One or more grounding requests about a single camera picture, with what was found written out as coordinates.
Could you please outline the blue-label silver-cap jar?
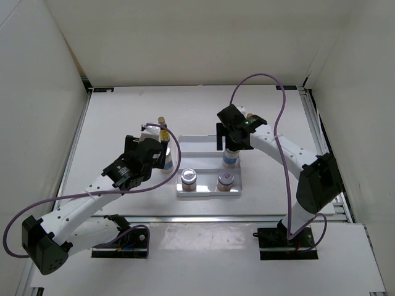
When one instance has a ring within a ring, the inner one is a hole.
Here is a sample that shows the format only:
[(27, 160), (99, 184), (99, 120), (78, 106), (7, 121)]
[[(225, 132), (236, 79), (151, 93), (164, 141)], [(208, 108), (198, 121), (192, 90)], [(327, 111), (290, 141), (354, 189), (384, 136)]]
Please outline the blue-label silver-cap jar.
[(166, 155), (165, 155), (165, 163), (162, 171), (164, 173), (170, 173), (173, 170), (173, 159), (171, 149), (167, 147)]
[(239, 160), (239, 151), (233, 151), (228, 148), (226, 148), (223, 151), (223, 156), (222, 156), (222, 165), (225, 168), (236, 168)]

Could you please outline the brown spice jar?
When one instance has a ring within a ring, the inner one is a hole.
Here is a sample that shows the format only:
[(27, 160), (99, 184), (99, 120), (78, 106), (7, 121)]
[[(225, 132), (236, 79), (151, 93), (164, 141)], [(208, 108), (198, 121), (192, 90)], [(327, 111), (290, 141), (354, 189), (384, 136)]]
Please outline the brown spice jar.
[(218, 173), (217, 189), (220, 191), (230, 191), (233, 186), (235, 176), (231, 169), (222, 169)]
[(180, 175), (181, 185), (184, 191), (193, 191), (196, 188), (197, 173), (192, 168), (185, 168)]

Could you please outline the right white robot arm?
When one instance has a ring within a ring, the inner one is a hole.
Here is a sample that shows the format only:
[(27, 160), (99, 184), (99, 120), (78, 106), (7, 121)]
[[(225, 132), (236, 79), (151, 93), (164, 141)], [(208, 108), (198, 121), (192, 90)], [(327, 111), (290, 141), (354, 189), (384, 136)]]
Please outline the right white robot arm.
[(297, 181), (296, 201), (288, 197), (286, 216), (278, 223), (277, 239), (290, 247), (300, 232), (313, 222), (322, 208), (332, 202), (343, 183), (335, 156), (329, 152), (317, 155), (275, 133), (258, 115), (245, 117), (233, 104), (218, 114), (217, 149), (232, 152), (257, 149), (283, 166), (285, 179)]

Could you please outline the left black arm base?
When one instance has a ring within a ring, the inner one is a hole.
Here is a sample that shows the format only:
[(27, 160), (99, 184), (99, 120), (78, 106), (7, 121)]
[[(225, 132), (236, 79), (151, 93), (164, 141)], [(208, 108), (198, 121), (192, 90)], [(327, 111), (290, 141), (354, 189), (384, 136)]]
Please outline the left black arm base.
[(105, 247), (96, 247), (91, 258), (147, 259), (149, 256), (150, 229), (143, 224), (131, 225), (124, 216), (107, 215), (105, 220), (115, 224), (118, 236)]

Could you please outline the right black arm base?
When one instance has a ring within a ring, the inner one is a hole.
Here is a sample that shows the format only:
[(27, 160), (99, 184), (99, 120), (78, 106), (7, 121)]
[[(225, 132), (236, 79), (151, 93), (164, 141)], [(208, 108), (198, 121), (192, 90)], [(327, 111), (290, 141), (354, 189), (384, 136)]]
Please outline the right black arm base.
[(252, 236), (258, 240), (261, 261), (318, 260), (311, 227), (287, 240), (286, 228), (280, 221), (273, 228), (258, 228)]

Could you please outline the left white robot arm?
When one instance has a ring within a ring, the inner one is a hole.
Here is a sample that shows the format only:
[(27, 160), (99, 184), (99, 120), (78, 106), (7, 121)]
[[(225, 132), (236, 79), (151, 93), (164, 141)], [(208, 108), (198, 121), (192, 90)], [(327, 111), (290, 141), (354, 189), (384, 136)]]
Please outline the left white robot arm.
[(87, 219), (162, 169), (168, 144), (158, 136), (127, 136), (124, 152), (105, 167), (86, 192), (68, 198), (57, 210), (22, 222), (22, 247), (42, 275), (58, 270), (69, 256), (95, 246), (122, 247), (133, 228), (120, 215), (101, 222)]

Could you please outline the white tiered organizer tray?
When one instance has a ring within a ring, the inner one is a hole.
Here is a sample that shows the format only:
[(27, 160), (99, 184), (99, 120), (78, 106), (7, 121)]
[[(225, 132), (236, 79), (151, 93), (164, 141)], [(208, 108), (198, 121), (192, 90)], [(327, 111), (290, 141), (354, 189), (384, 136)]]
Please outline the white tiered organizer tray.
[[(216, 149), (216, 137), (180, 136), (178, 143), (181, 149), (181, 165), (177, 173), (176, 192), (179, 198), (186, 199), (237, 199), (243, 190), (240, 157), (236, 168), (225, 168), (222, 165), (224, 150)], [(192, 168), (197, 173), (196, 188), (184, 191), (180, 175), (185, 168)], [(217, 189), (218, 173), (222, 169), (231, 169), (235, 180), (230, 191)]]

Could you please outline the aluminium table rail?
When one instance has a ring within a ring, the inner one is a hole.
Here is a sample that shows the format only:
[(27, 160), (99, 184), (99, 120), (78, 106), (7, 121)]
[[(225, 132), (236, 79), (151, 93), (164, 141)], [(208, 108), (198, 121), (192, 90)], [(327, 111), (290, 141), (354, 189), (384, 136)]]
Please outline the aluminium table rail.
[[(47, 214), (43, 218), (56, 223), (59, 221), (66, 221), (64, 218), (58, 218), (59, 214), (54, 216)], [(98, 222), (102, 221), (106, 215), (96, 215), (87, 218), (84, 222)], [(129, 223), (133, 224), (149, 224), (149, 223), (269, 223), (277, 224), (282, 219), (279, 215), (231, 215), (231, 216), (128, 216), (121, 215)], [(353, 223), (350, 216), (344, 212), (336, 212), (334, 215), (326, 214), (329, 223)]]

